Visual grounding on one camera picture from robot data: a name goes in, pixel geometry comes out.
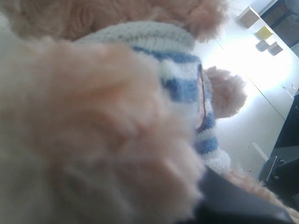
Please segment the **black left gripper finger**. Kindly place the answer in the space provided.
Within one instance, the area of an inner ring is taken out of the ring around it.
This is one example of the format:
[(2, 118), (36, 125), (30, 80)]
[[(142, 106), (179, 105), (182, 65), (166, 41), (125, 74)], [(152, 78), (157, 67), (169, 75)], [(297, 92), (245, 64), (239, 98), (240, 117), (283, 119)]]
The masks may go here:
[(208, 169), (199, 184), (204, 200), (195, 209), (195, 224), (292, 224), (287, 212), (233, 185)]

